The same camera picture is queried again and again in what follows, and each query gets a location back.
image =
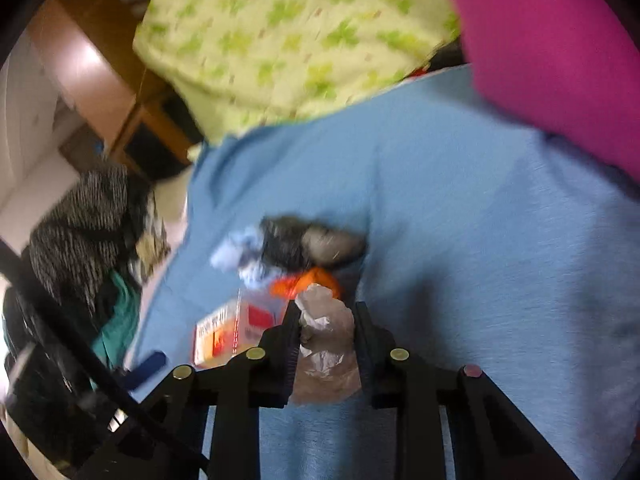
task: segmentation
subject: clothing pile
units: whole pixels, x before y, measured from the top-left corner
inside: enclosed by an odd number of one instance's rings
[[[258,312],[260,303],[261,306],[272,303],[269,298],[284,300],[281,316],[287,301],[295,300],[301,311],[302,327],[291,397],[297,404],[340,402],[360,389],[353,349],[353,315],[341,300],[353,301],[366,247],[363,236],[316,221],[281,216],[266,217],[259,226],[229,233],[211,255],[210,264],[214,268],[237,269],[247,289],[264,294],[257,299],[257,296],[241,291],[238,302],[231,301],[238,319],[244,317],[240,314],[244,303],[250,323],[251,310]],[[248,301],[244,299],[246,296],[250,297]],[[214,346],[211,357],[216,356],[216,343],[224,346],[225,337],[221,335],[224,331],[222,324],[219,329],[210,330]],[[242,336],[238,334],[226,339],[238,340]],[[197,337],[196,348],[200,348]],[[223,361],[209,360],[206,366],[224,364],[233,354],[226,354]],[[206,362],[204,357],[194,356],[196,366],[201,366],[202,362]]]
[[[152,224],[148,195],[148,184],[123,166],[89,171],[42,218],[22,254],[85,342],[118,374],[138,325],[140,284],[129,267]],[[60,471],[72,474],[108,434],[114,407],[12,288],[3,317],[7,412]]]

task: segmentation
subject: metal screw head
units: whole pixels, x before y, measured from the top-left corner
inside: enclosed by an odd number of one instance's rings
[[[406,361],[409,358],[409,352],[404,348],[394,348],[389,355],[394,361]]]
[[[174,379],[178,379],[180,381],[189,377],[191,372],[193,372],[193,368],[189,365],[180,365],[174,368],[172,375],[174,376]]]
[[[462,372],[467,377],[478,378],[482,375],[482,368],[478,365],[465,365],[465,367],[462,368]]]
[[[254,346],[246,351],[246,358],[251,359],[251,361],[259,361],[265,355],[267,355],[267,352],[264,351],[264,348],[260,348],[259,346]]]

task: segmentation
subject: teal fabric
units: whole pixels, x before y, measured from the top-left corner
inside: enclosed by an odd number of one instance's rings
[[[111,271],[111,281],[118,287],[118,301],[113,306],[113,317],[102,327],[92,349],[109,368],[122,365],[127,348],[138,328],[140,295],[132,290],[117,272]]]

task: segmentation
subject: wooden cabinet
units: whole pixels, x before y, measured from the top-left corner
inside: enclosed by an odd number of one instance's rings
[[[120,0],[47,0],[28,32],[106,152],[154,179],[164,166],[171,173],[169,166],[188,164],[186,150],[199,139],[187,136],[163,110],[175,94],[133,52],[136,25]],[[157,160],[136,162],[150,153]]]

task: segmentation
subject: black cable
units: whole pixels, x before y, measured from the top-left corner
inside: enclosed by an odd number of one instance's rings
[[[123,412],[132,417],[148,434],[167,444],[171,450],[185,460],[195,461],[206,471],[209,461],[202,453],[196,452],[179,440],[174,434],[154,420],[142,407],[124,390],[111,375],[100,359],[80,337],[71,322],[55,300],[44,289],[32,270],[29,270],[22,260],[0,238],[0,274],[4,274],[15,290],[32,305],[38,316],[50,327],[60,342],[78,360],[78,363],[94,380],[104,394],[114,402]]]

